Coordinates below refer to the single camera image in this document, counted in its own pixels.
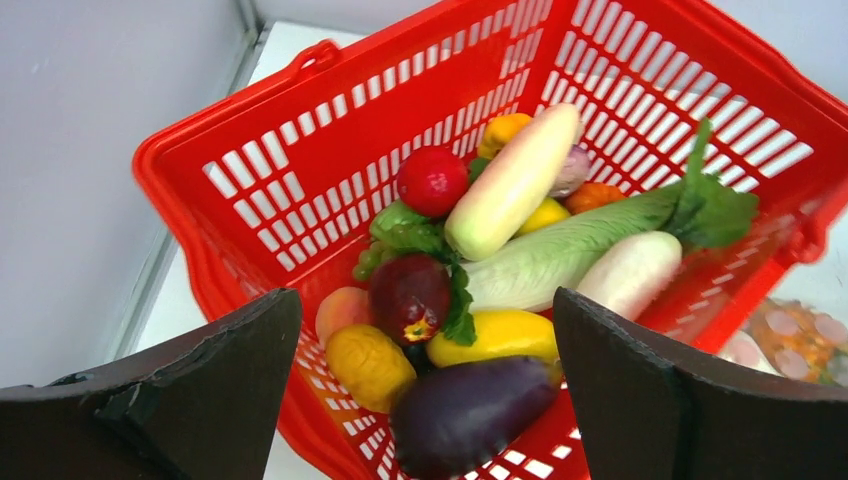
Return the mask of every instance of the lemon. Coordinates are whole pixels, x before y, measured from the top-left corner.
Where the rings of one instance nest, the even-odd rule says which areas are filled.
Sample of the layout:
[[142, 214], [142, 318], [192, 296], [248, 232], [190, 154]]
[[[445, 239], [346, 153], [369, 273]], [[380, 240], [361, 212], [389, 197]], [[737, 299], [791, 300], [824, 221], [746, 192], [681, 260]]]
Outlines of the lemon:
[[530, 232], [535, 232], [536, 230], [547, 227], [548, 225], [561, 222], [571, 215], [568, 213], [568, 210], [565, 209], [562, 205], [559, 204], [553, 198], [546, 198], [542, 201], [542, 204], [539, 205], [538, 208], [530, 215], [524, 225], [518, 229], [515, 233], [516, 237], [520, 237], [521, 235], [527, 235]]

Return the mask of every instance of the white radish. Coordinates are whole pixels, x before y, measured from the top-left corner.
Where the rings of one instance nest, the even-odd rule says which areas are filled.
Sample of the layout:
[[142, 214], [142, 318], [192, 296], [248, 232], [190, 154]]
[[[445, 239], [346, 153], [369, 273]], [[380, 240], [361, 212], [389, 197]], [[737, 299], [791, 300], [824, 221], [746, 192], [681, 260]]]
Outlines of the white radish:
[[581, 135], [580, 112], [554, 105], [533, 118], [483, 170], [445, 222], [445, 239], [480, 261], [503, 247], [548, 195]]
[[682, 261], [683, 247], [674, 235], [638, 233], [613, 245], [576, 290], [634, 321], [671, 283]]

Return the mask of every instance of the red plastic basket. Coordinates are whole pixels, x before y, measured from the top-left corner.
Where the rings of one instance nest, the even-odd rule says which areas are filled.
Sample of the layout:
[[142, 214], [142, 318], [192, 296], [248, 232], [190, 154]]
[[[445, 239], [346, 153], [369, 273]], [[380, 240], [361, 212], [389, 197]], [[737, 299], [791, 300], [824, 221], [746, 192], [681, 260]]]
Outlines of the red plastic basket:
[[[297, 289], [304, 331], [279, 429], [331, 478], [405, 478], [386, 418], [359, 409], [313, 334], [319, 301], [349, 284], [367, 222], [396, 198], [410, 150], [470, 159], [488, 119], [567, 101], [592, 178], [628, 194], [682, 173], [711, 117], [707, 168], [761, 197], [733, 248], [691, 258], [640, 319], [715, 352], [777, 280], [814, 261], [848, 201], [848, 109], [757, 37], [698, 0], [449, 0], [286, 69], [157, 133], [138, 182], [184, 247], [216, 319], [273, 287]], [[569, 394], [466, 478], [585, 478]]]

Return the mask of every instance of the eggplant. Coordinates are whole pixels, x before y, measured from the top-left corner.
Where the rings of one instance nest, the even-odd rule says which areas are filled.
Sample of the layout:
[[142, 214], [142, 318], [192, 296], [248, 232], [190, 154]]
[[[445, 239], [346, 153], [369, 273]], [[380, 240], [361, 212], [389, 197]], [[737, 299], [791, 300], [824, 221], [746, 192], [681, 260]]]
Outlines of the eggplant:
[[479, 468], [554, 403], [561, 379], [558, 365], [526, 355], [430, 372], [389, 415], [401, 470], [429, 480]]

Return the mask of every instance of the peach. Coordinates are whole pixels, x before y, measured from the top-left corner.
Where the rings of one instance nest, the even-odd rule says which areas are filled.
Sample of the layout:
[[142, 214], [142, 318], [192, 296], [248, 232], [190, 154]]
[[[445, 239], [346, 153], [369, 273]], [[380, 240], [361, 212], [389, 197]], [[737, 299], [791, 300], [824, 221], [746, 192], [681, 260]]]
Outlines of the peach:
[[368, 292], [357, 287], [342, 287], [327, 295], [318, 305], [315, 334], [323, 347], [337, 330], [357, 323], [374, 324]]

